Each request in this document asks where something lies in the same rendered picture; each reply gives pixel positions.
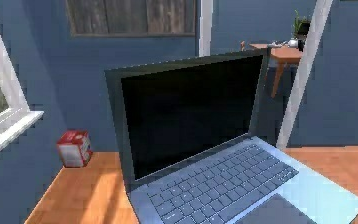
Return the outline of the red and white box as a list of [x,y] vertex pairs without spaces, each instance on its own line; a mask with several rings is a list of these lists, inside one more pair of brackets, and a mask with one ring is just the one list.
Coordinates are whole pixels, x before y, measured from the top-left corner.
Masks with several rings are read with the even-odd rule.
[[66,168],[85,167],[91,159],[91,141],[87,131],[68,130],[57,141],[57,150]]

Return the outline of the orange wooden table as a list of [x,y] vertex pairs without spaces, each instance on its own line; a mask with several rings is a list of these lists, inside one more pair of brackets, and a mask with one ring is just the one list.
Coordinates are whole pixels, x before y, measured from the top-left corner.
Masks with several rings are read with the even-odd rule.
[[302,58],[302,52],[299,51],[297,48],[289,48],[286,46],[282,46],[280,48],[272,48],[270,50],[270,58],[274,59],[277,62],[271,92],[271,97],[274,98],[277,94],[284,68],[290,65],[298,65]]

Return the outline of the brown wooden framed picture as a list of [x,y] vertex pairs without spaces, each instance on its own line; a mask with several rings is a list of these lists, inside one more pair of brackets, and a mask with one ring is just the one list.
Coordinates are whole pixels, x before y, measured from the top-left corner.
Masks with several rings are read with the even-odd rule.
[[65,0],[73,36],[194,36],[196,0]]

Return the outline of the green house plant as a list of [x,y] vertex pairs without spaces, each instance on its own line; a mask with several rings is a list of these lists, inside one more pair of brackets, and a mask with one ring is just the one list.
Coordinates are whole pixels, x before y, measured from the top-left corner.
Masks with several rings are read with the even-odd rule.
[[298,11],[295,11],[293,22],[293,36],[297,39],[306,37],[309,32],[311,21],[306,17],[301,17]]

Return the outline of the silver open laptop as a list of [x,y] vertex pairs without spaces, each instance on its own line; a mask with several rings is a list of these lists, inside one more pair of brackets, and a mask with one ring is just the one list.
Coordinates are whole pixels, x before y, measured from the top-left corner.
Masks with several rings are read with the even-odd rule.
[[351,224],[358,196],[259,138],[269,49],[106,72],[140,224]]

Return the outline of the white framed window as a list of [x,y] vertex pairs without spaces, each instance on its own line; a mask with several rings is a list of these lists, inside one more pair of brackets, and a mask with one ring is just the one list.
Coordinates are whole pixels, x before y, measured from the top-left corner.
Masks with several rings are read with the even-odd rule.
[[0,32],[0,152],[42,116],[29,108]]

